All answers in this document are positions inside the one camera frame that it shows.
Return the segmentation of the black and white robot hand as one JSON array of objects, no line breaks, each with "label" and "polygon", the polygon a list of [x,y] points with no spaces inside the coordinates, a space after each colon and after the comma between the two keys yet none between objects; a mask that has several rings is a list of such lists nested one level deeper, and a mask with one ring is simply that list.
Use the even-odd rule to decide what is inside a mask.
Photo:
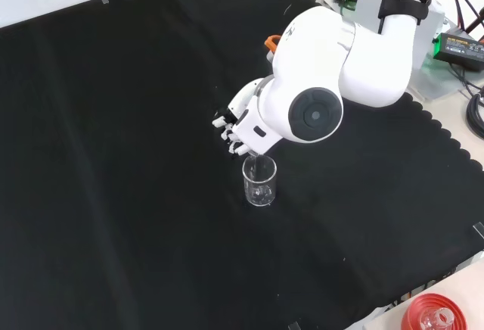
[{"label": "black and white robot hand", "polygon": [[233,133],[235,123],[240,119],[246,110],[254,92],[263,78],[255,79],[247,83],[231,100],[228,107],[216,113],[212,125],[216,129],[222,129],[221,138],[228,144],[228,152],[232,155],[243,156],[250,149],[245,145],[236,134]]}]

